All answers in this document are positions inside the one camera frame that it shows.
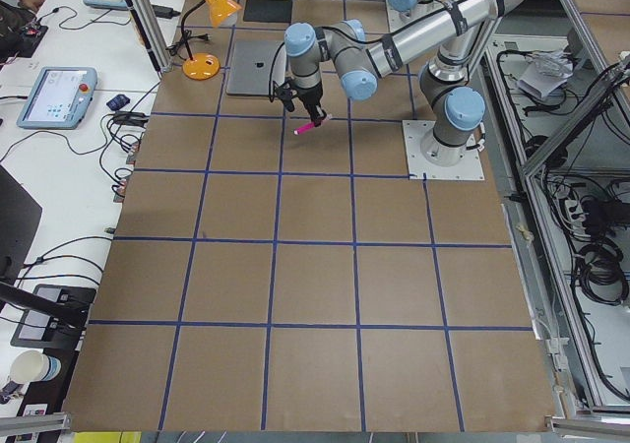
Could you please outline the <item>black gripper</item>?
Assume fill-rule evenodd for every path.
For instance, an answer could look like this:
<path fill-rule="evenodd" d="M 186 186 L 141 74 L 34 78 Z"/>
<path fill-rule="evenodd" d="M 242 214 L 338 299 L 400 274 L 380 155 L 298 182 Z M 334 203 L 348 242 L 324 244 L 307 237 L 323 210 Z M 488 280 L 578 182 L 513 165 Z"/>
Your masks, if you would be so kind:
<path fill-rule="evenodd" d="M 295 86 L 298 99 L 308 112 L 314 126 L 320 126 L 327 117 L 327 112 L 321 105 L 323 85 L 321 82 L 309 88 Z"/>

